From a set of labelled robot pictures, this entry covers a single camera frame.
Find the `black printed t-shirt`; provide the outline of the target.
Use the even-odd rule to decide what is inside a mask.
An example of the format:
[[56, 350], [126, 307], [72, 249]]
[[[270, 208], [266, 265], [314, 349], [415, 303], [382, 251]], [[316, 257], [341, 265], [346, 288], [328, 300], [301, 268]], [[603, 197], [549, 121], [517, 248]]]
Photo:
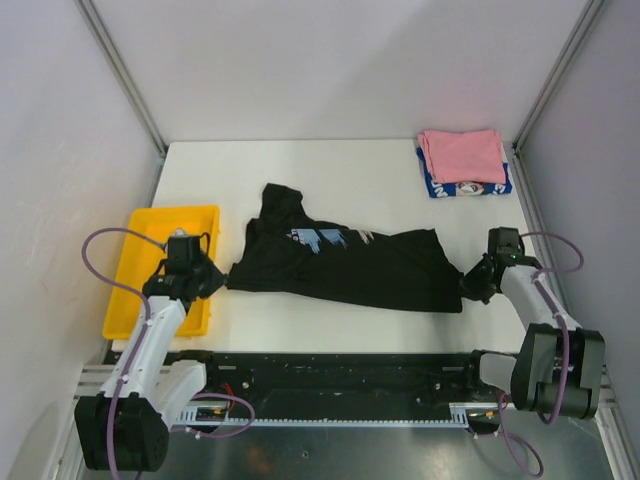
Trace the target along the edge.
[[366, 307], [462, 311], [461, 272], [433, 229], [393, 235], [310, 218], [300, 191], [268, 184], [226, 286]]

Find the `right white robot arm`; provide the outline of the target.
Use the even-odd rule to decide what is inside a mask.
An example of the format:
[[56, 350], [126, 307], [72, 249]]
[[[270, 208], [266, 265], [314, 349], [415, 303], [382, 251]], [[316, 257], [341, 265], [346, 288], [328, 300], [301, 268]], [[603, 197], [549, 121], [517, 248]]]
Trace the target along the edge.
[[463, 373], [461, 388], [484, 401], [497, 388], [518, 410], [550, 424], [560, 416], [591, 419], [598, 409], [605, 341], [584, 329], [555, 297], [537, 259], [484, 254], [461, 280], [465, 298], [489, 303], [500, 294], [514, 307], [525, 337], [519, 352], [478, 351], [478, 366]]

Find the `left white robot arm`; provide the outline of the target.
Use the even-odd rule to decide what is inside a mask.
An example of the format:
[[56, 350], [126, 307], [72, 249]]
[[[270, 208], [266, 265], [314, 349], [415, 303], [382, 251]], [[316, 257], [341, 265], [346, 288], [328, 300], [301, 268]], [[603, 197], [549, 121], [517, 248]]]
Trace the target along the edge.
[[196, 360], [180, 360], [167, 374], [161, 369], [191, 304], [209, 298], [225, 276], [207, 257], [163, 266], [143, 286], [139, 319], [112, 373], [74, 410], [86, 466], [114, 477], [157, 471], [180, 411], [194, 395], [207, 400], [221, 387], [220, 374]]

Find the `yellow plastic bin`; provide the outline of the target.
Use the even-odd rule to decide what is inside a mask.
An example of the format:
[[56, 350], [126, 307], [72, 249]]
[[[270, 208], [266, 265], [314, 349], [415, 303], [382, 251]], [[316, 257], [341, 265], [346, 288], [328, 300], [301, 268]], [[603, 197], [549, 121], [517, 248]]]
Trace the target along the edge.
[[[141, 208], [129, 219], [128, 228], [157, 242], [164, 243], [177, 230], [201, 237], [201, 248], [210, 258], [216, 256], [219, 234], [219, 208], [215, 205]], [[151, 243], [128, 234], [124, 240], [115, 280], [141, 290], [165, 255]], [[113, 288], [107, 307], [103, 336], [108, 340], [126, 340], [136, 324], [141, 299]], [[176, 332], [178, 337], [203, 336], [208, 331], [210, 302], [198, 299]]]

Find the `folded blue printed t-shirt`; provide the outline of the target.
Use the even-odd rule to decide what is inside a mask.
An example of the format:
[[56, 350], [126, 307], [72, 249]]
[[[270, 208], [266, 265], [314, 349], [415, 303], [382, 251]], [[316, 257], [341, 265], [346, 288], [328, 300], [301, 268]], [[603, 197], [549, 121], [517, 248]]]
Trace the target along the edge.
[[513, 191], [510, 178], [510, 168], [505, 151], [502, 151], [502, 167], [505, 174], [504, 183], [483, 183], [476, 181], [462, 181], [456, 183], [436, 182], [427, 167], [426, 156], [420, 147], [417, 147], [416, 155], [420, 163], [427, 193], [432, 199], [453, 197], [478, 197], [478, 196], [503, 196]]

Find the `folded pink t-shirt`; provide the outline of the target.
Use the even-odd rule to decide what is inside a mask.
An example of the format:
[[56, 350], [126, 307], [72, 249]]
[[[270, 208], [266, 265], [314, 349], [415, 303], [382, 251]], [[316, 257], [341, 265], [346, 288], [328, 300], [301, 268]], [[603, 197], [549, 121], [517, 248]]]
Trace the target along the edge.
[[427, 169], [438, 183], [506, 182], [502, 136], [495, 130], [462, 133], [425, 130], [417, 140]]

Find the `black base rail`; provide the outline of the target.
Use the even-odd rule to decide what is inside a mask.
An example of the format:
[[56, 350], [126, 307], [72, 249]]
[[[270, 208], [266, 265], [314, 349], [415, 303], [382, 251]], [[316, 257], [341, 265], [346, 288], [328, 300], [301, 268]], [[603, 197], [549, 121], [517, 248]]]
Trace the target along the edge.
[[221, 413], [429, 412], [447, 405], [490, 408], [496, 388], [480, 382], [473, 354], [171, 353], [166, 364], [196, 360], [207, 367], [207, 393], [234, 395]]

